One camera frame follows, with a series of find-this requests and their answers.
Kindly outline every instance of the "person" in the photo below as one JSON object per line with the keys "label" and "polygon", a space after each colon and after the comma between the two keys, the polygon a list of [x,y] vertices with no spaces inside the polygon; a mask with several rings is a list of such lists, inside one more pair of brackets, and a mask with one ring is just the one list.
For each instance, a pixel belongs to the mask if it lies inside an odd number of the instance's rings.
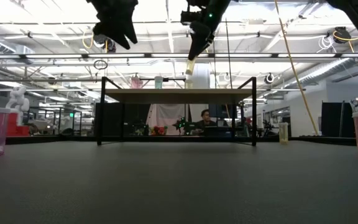
{"label": "person", "polygon": [[213,121],[211,121],[211,118],[209,117],[209,110],[203,110],[201,112],[202,120],[198,121],[196,124],[196,128],[204,131],[204,128],[207,126],[217,126],[217,124]]}

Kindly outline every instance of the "white humanoid figure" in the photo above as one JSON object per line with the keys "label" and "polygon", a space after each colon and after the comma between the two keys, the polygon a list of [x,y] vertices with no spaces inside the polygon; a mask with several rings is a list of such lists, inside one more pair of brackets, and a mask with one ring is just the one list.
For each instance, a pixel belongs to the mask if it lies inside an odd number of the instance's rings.
{"label": "white humanoid figure", "polygon": [[12,109],[11,111],[13,113],[17,113],[16,124],[18,126],[21,126],[23,123],[23,112],[26,112],[30,109],[29,99],[24,98],[25,92],[26,89],[24,86],[13,88],[13,90],[9,94],[11,98],[9,99],[9,102],[5,106],[5,108],[11,108],[13,104],[16,104],[15,108]]}

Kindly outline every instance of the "desk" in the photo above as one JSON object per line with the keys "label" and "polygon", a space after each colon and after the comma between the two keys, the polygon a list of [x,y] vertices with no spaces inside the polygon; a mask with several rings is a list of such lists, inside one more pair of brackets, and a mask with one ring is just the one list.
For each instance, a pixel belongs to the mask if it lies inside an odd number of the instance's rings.
{"label": "desk", "polygon": [[250,97],[251,92],[250,89],[118,89],[106,90],[106,95],[120,103],[233,104]]}
{"label": "desk", "polygon": [[[113,84],[117,89],[106,89],[106,83]],[[252,83],[252,89],[242,89],[248,83]],[[122,104],[121,116],[121,139],[124,139],[124,115],[125,104],[227,104],[233,108],[245,98],[252,96],[252,119],[256,121],[256,77],[244,82],[238,89],[122,89],[107,77],[102,77],[102,90],[100,99],[100,110],[96,132],[96,140],[101,145],[103,138],[103,113],[105,97],[110,96]],[[236,117],[237,110],[232,110],[232,118]],[[236,121],[232,120],[231,138],[235,141]],[[256,145],[256,122],[253,123],[252,145]]]}

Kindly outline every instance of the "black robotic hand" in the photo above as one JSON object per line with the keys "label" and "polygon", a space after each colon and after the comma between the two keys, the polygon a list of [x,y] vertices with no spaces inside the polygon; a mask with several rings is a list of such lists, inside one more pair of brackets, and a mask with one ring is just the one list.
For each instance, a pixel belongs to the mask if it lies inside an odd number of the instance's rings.
{"label": "black robotic hand", "polygon": [[97,10],[100,22],[93,28],[94,35],[105,35],[129,50],[131,47],[126,39],[137,43],[137,37],[132,23],[132,15],[137,0],[86,0]]}

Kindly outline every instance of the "wooden tabletop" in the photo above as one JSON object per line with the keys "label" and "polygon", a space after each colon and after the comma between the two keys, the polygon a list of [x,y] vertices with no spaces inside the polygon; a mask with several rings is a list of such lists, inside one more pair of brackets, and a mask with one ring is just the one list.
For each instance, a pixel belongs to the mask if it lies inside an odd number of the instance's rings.
{"label": "wooden tabletop", "polygon": [[248,98],[250,89],[114,89],[106,94],[120,103],[232,104]]}

